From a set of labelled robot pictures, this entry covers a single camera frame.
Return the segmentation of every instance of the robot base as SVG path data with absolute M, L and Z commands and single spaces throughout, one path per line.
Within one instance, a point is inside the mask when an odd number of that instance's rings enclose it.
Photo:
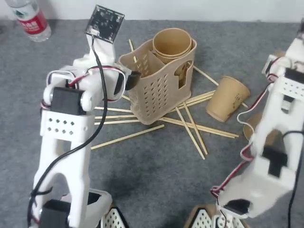
M 226 227 L 224 216 L 217 211 L 215 204 L 195 206 L 184 225 L 184 228 L 250 228 L 243 220 L 226 216 Z

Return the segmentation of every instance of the wire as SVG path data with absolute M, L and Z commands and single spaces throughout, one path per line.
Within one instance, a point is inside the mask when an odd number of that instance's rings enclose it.
M 272 84 L 272 83 L 269 83 L 269 84 L 266 86 L 266 88 L 265 88 L 265 89 L 263 90 L 263 92 L 257 97 L 256 101 L 251 105 L 250 108 L 248 108 L 246 111 L 244 111 L 244 112 L 242 112 L 242 113 L 239 113 L 239 114 L 237 115 L 237 121 L 238 121 L 240 124 L 244 124 L 244 125 L 247 125 L 248 127 L 250 127 L 250 129 L 252 130 L 252 135 L 254 135 L 254 133 L 255 133 L 254 128 L 253 128 L 249 123 L 241 121 L 241 120 L 239 119 L 239 117 L 240 117 L 241 115 L 246 114 L 246 113 L 249 113 L 249 112 L 251 112 L 252 110 L 255 109 L 255 107 L 260 103 L 260 101 L 262 100 L 262 98 L 263 98 L 264 95 L 266 94 L 267 89 L 268 89 L 268 87 L 269 87 L 271 84 Z
M 57 76 L 57 77 L 67 79 L 67 80 L 73 80 L 74 78 L 76 78 L 76 75 L 71 71 L 68 71 L 68 70 L 53 70 L 53 71 L 49 72 L 48 75 L 47 75 L 47 79 L 46 79 L 47 86 L 49 84 L 51 84 L 51 82 L 52 82 L 52 74 L 53 73 L 59 73 L 60 76 Z
M 86 72 L 88 73 L 88 72 L 89 72 L 90 70 L 92 70 L 92 69 L 98 69 L 98 66 L 92 66 L 92 67 L 88 68 Z M 122 96 L 124 95 L 124 92 L 125 92 L 125 85 L 126 85 L 126 83 L 127 83 L 125 73 L 124 73 L 121 69 L 119 69 L 119 68 L 117 68 L 117 67 L 114 67 L 114 66 L 103 66 L 103 70 L 113 70 L 113 71 L 117 71 L 118 73 L 120 73 L 120 74 L 123 75 L 123 79 L 124 79 L 124 80 L 123 80 L 123 90 L 122 90 L 122 92 L 121 92 L 120 97 L 117 98 L 117 99 L 115 99 L 115 100 L 109 100 L 109 99 L 108 99 L 109 102 L 116 102 L 116 101 L 118 101 L 120 98 L 122 98 Z
M 224 187 L 228 184 L 228 182 L 231 180 L 232 177 L 247 163 L 247 161 L 242 161 L 237 167 L 234 168 L 234 170 L 226 177 L 226 179 L 219 185 L 219 186 L 213 186 L 210 190 L 213 193 L 219 193 L 221 190 L 224 189 Z
M 100 71 L 100 78 L 101 78 L 101 82 L 102 82 L 102 86 L 103 86 L 103 93 L 104 93 L 104 112 L 103 112 L 103 116 L 102 119 L 100 121 L 100 124 L 98 126 L 98 128 L 96 129 L 96 131 L 92 134 L 92 136 L 90 138 L 88 138 L 83 144 L 79 145 L 78 147 L 75 147 L 74 149 L 69 150 L 68 152 L 65 152 L 64 154 L 58 156 L 55 160 L 53 160 L 50 165 L 47 167 L 47 169 L 44 171 L 44 173 L 41 175 L 39 181 L 37 182 L 36 186 L 34 187 L 33 191 L 30 194 L 30 198 L 29 198 L 29 202 L 28 202 L 28 214 L 27 214 L 27 223 L 28 223 L 28 227 L 31 226 L 31 220 L 33 218 L 32 216 L 32 207 L 35 201 L 35 197 L 37 196 L 37 194 L 39 193 L 39 188 L 42 184 L 42 182 L 44 181 L 44 179 L 46 178 L 46 176 L 48 175 L 48 173 L 52 170 L 52 168 L 63 158 L 81 150 L 82 148 L 86 147 L 100 132 L 100 130 L 102 129 L 104 122 L 105 122 L 105 117 L 106 117 L 106 113 L 107 113 L 107 108 L 108 108 L 108 97 L 107 97 L 107 90 L 106 90 L 106 84 L 105 84 L 105 76 L 104 76 L 104 72 L 102 70 L 102 64 L 99 60 L 99 57 L 97 55 L 97 53 L 95 52 L 95 48 L 94 48 L 94 36 L 92 36 L 92 51 L 95 55 L 96 58 L 96 62 L 97 65 L 99 66 L 99 71 Z
M 225 225 L 224 225 L 224 228 L 226 228 L 226 226 L 227 226 L 227 217 L 226 217 L 226 215 L 223 213 L 223 211 L 222 210 L 219 210 L 220 211 L 220 213 L 224 216 L 224 218 L 225 218 Z
M 225 225 L 224 225 L 224 228 L 226 228 L 226 225 L 227 225 L 227 217 L 226 215 L 223 213 L 223 211 L 221 209 L 219 209 L 220 213 L 224 216 L 225 218 Z
M 289 60 L 289 62 L 290 62 L 290 68 L 291 68 L 291 69 L 293 68 L 293 62 L 292 62 L 292 60 L 291 60 L 290 58 L 288 58 L 288 57 L 286 57 L 286 56 L 282 56 L 282 57 L 276 58 L 274 61 L 270 62 L 270 64 L 269 64 L 269 70 L 268 70 L 268 75 L 267 75 L 267 80 L 268 80 L 269 82 L 275 82 L 275 80 L 279 78 L 278 75 L 273 74 L 273 73 L 270 73 L 270 70 L 271 70 L 271 67 L 273 66 L 273 64 L 274 64 L 276 61 L 278 61 L 279 59 L 282 59 L 282 58 L 287 58 L 287 59 Z
M 285 136 L 287 136 L 288 134 L 291 134 L 291 133 L 300 133 L 300 134 L 304 135 L 304 131 L 288 131 L 282 135 L 282 138 L 284 138 Z M 295 173 L 294 189 L 293 189 L 293 193 L 291 195 L 289 205 L 288 205 L 288 228 L 291 228 L 291 208 L 293 206 L 296 189 L 298 187 L 298 181 L 299 181 L 299 176 L 300 176 L 300 171 L 301 171 L 301 166 L 302 166 L 302 156 L 303 156 L 303 153 L 301 152 L 299 163 L 298 163 L 298 168 Z
M 122 75 L 123 75 L 123 79 L 124 79 L 124 80 L 123 80 L 123 90 L 122 90 L 122 92 L 121 92 L 120 97 L 117 98 L 117 99 L 115 99 L 115 100 L 109 100 L 109 99 L 108 99 L 108 101 L 111 101 L 111 102 L 118 101 L 118 100 L 119 100 L 120 98 L 122 98 L 122 96 L 124 95 L 125 84 L 126 84 L 126 76 L 125 76 L 125 73 L 124 73 L 121 69 L 119 69 L 119 68 L 117 68 L 117 67 L 114 67 L 114 66 L 103 66 L 102 68 L 103 68 L 103 70 L 113 70 L 113 71 L 117 71 L 119 74 L 122 74 Z M 85 78 L 85 77 L 87 77 L 88 75 L 90 75 L 90 74 L 89 74 L 89 70 L 92 70 L 92 69 L 98 69 L 98 66 L 93 66 L 93 67 L 89 68 L 89 69 L 86 71 L 86 74 L 85 74 L 85 75 L 75 78 L 73 81 L 71 81 L 71 82 L 68 84 L 68 86 L 69 86 L 69 87 L 72 87 L 76 82 L 79 82 L 79 81 L 82 80 L 83 78 Z

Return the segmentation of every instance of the black cable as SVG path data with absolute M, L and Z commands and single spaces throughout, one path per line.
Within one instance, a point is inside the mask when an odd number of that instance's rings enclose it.
M 282 135 L 282 138 L 284 138 L 285 136 L 287 136 L 288 134 L 291 134 L 291 133 L 299 133 L 299 134 L 304 135 L 304 131 L 288 131 L 288 132 L 286 132 L 285 134 Z M 302 156 L 303 156 L 303 154 L 302 154 L 302 151 L 301 151 L 300 159 L 299 159 L 299 163 L 298 163 L 298 168 L 297 168 L 296 173 L 295 173 L 294 189 L 293 189 L 293 193 L 291 195 L 289 205 L 288 205 L 288 228 L 291 228 L 291 208 L 293 206 L 296 189 L 298 187 L 300 170 L 301 170 L 301 166 L 302 166 Z
M 102 119 L 100 121 L 100 124 L 98 126 L 98 128 L 96 129 L 96 131 L 92 134 L 92 136 L 90 138 L 88 138 L 83 144 L 81 144 L 78 147 L 75 147 L 74 149 L 71 149 L 70 151 L 60 155 L 59 157 L 57 157 L 55 160 L 52 161 L 52 163 L 50 163 L 50 165 L 47 167 L 47 169 L 44 171 L 44 173 L 42 174 L 42 176 L 40 177 L 39 181 L 37 182 L 36 186 L 34 187 L 33 191 L 30 194 L 30 198 L 29 198 L 29 202 L 28 202 L 28 214 L 27 214 L 27 223 L 28 223 L 28 227 L 31 226 L 31 219 L 32 219 L 32 207 L 33 204 L 35 202 L 35 197 L 39 194 L 39 188 L 43 182 L 43 180 L 45 179 L 45 177 L 47 176 L 47 174 L 52 170 L 52 168 L 63 158 L 77 152 L 78 150 L 81 150 L 82 148 L 86 147 L 91 141 L 93 141 L 93 139 L 99 134 L 100 130 L 102 129 L 104 122 L 105 122 L 105 117 L 106 117 L 106 113 L 107 113 L 107 108 L 108 108 L 108 97 L 107 97 L 107 90 L 106 90 L 106 85 L 105 85 L 105 76 L 104 76 L 104 72 L 102 70 L 102 64 L 99 60 L 98 55 L 95 52 L 95 48 L 94 48 L 94 37 L 92 36 L 92 51 L 95 55 L 96 58 L 96 62 L 97 65 L 99 66 L 99 71 L 100 71 L 100 77 L 101 77 L 101 82 L 102 82 L 102 86 L 103 86 L 103 92 L 104 92 L 104 112 L 103 112 L 103 116 Z

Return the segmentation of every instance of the gray carpet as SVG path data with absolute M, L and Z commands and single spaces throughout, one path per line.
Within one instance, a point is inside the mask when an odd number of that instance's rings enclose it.
M 72 64 L 88 51 L 86 24 L 86 20 L 51 21 L 50 40 L 34 43 L 15 22 L 0 22 L 0 227 L 26 226 L 29 192 L 39 161 L 39 102 L 45 78 L 49 71 Z M 276 23 L 126 21 L 116 40 L 117 56 L 129 52 L 129 38 L 138 47 L 167 27 L 185 29 L 197 40 L 195 64 L 215 80 L 226 74 L 245 83 L 251 90 L 247 104 L 266 85 L 261 69 L 268 55 L 286 50 L 298 29 L 297 24 Z M 193 95 L 213 89 L 210 81 L 194 72 Z M 92 152 L 91 187 L 111 193 L 131 228 L 181 228 L 195 205 L 214 202 L 210 187 L 223 181 L 240 162 L 239 150 L 246 140 L 236 115 L 219 123 L 205 113 L 205 106 L 190 108 L 198 124 L 240 134 L 234 140 L 202 133 L 210 153 L 205 161 L 185 129 L 169 123 L 162 130 Z M 122 99 L 111 107 L 129 108 L 129 104 Z M 106 125 L 93 145 L 147 128 L 140 123 Z M 294 228 L 304 227 L 303 177 L 302 172 L 293 207 Z M 66 191 L 63 183 L 61 178 L 56 184 L 58 194 Z M 286 227 L 289 198 L 287 194 L 265 214 L 248 219 L 249 224 Z

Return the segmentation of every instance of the red label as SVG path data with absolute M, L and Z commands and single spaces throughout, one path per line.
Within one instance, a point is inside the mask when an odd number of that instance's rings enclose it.
M 24 28 L 24 31 L 30 35 L 38 34 L 46 29 L 48 26 L 47 20 L 42 11 L 30 20 L 18 20 Z

